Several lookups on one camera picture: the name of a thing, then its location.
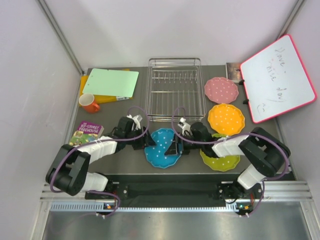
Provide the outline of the blue polka dot plate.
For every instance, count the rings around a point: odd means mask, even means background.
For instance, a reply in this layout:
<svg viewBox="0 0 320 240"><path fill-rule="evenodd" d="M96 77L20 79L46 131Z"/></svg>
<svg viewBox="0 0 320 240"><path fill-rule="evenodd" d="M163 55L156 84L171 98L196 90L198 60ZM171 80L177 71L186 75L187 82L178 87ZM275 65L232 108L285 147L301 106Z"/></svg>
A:
<svg viewBox="0 0 320 240"><path fill-rule="evenodd" d="M155 146L148 146L144 149L146 160L155 168L166 169L176 164L181 154L165 155L173 143L174 131L171 128L159 128L151 134L156 143Z"/></svg>

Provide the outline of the green polka dot plate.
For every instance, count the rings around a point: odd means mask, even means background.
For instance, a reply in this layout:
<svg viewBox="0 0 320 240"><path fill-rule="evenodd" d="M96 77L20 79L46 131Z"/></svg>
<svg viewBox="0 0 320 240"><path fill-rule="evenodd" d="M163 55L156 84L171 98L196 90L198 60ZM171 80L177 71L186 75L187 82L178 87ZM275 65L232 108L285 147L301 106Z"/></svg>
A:
<svg viewBox="0 0 320 240"><path fill-rule="evenodd" d="M226 157L213 158L205 155L202 150L199 151L199 154L205 165L207 165L212 170L219 172L227 172L234 169L241 160L241 157L239 155L229 155Z"/></svg>

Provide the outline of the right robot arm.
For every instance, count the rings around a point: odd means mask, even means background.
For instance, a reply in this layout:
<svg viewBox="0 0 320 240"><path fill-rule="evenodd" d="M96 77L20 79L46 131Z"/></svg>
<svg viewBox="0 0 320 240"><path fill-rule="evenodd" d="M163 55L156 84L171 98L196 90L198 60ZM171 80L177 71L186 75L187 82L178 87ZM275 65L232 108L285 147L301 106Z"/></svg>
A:
<svg viewBox="0 0 320 240"><path fill-rule="evenodd" d="M282 166L288 167L290 149L261 127L249 133L234 136L214 137L201 122L192 125L179 122L182 132L174 132L166 156L187 155L200 149L210 158L245 156L250 165L230 186L229 194L245 198L257 183L274 179Z"/></svg>

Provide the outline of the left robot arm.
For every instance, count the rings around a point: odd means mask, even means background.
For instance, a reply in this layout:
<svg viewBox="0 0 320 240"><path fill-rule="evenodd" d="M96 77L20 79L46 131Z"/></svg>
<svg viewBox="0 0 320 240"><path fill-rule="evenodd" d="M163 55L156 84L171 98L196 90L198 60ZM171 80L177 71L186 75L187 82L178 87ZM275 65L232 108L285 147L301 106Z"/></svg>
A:
<svg viewBox="0 0 320 240"><path fill-rule="evenodd" d="M64 144L60 147L45 177L54 193L75 196L80 192L95 191L109 198L114 187L101 173L88 172L91 163L123 150L127 145L134 150L154 147L156 142L148 126L141 126L140 115L122 117L113 130L98 139L81 145Z"/></svg>

